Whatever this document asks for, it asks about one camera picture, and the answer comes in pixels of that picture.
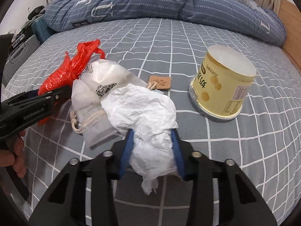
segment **metal bolt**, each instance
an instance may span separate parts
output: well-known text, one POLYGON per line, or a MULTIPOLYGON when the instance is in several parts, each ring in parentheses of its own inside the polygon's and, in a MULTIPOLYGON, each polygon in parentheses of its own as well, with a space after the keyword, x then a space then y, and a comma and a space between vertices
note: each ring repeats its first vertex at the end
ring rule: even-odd
POLYGON ((69 161, 69 164, 71 164, 71 165, 76 165, 77 163, 79 163, 79 159, 77 159, 77 158, 72 158, 72 159, 69 161))
POLYGON ((102 155, 104 157, 111 157, 113 155, 113 152, 110 150, 107 150, 107 151, 103 152, 102 155))
POLYGON ((233 160, 231 160, 231 159, 228 159, 228 160, 226 160, 226 164, 227 164, 228 166, 234 166, 234 165, 235 165, 235 162, 234 162, 233 160))
POLYGON ((194 151, 192 152, 191 154, 194 158, 200 158, 202 156, 202 153, 201 152, 198 152, 198 151, 194 151))

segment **yellow paper cup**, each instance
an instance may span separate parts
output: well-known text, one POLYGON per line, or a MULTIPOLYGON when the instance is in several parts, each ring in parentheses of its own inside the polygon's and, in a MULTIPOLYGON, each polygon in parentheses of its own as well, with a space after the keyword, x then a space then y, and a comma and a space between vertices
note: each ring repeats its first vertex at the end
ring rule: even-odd
POLYGON ((255 75, 255 66, 243 54, 226 46, 210 46, 190 83, 190 97, 201 113, 232 120, 241 112, 255 75))

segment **wooden panel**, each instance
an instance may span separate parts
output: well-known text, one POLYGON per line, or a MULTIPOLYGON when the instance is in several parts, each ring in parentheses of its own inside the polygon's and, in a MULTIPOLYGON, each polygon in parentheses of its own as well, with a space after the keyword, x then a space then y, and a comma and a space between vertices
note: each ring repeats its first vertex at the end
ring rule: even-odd
POLYGON ((301 13, 293 3, 281 0, 279 17, 287 32, 284 52, 301 73, 301 13))

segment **bed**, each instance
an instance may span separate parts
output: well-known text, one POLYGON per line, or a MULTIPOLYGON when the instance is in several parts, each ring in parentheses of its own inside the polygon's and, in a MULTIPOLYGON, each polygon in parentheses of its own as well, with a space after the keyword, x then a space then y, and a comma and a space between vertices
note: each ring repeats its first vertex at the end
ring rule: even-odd
MULTIPOLYGON (((165 92, 177 109, 180 138, 210 159, 235 160, 272 210, 278 225, 301 196, 301 77, 279 46, 213 26, 171 18, 104 21, 53 35, 20 67, 2 100, 38 89, 59 67, 68 51, 73 57, 81 41, 101 40, 108 60, 116 61, 145 82, 150 75, 171 76, 165 92), (243 110, 228 123, 198 113, 189 101, 188 86, 210 45, 229 46, 246 55, 257 74, 243 110)), ((72 130, 71 101, 44 125, 33 125, 25 137, 25 180, 31 200, 23 205, 27 218, 46 189, 71 158, 96 157, 123 137, 115 135, 85 146, 72 130)), ((175 176, 159 178, 157 194, 144 195, 142 178, 128 168, 113 192, 119 224, 185 225, 192 184, 175 176)), ((214 181, 214 225, 218 224, 218 187, 214 181)), ((91 183, 86 188, 86 222, 91 225, 91 183)))

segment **brown tag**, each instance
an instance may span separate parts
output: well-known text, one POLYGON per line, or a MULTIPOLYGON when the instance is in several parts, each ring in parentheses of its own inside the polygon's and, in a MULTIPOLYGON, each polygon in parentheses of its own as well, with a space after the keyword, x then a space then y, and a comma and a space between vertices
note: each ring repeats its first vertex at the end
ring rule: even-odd
POLYGON ((156 89, 169 89, 171 87, 171 77, 151 76, 148 83, 156 82, 156 89))

